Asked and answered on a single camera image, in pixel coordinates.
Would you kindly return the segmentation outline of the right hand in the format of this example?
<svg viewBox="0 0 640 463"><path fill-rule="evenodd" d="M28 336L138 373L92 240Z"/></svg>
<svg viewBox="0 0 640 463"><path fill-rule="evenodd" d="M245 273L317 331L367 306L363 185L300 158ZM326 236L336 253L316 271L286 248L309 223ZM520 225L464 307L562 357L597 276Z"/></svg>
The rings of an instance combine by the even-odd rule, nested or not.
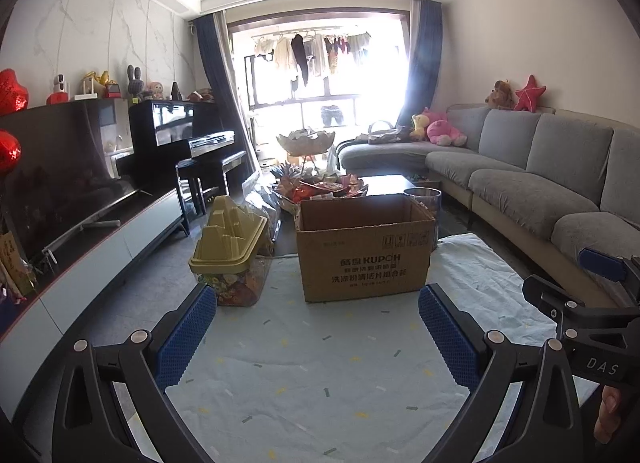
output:
<svg viewBox="0 0 640 463"><path fill-rule="evenodd" d="M639 394L612 386L602 388L594 439L602 445L622 437L639 425Z"/></svg>

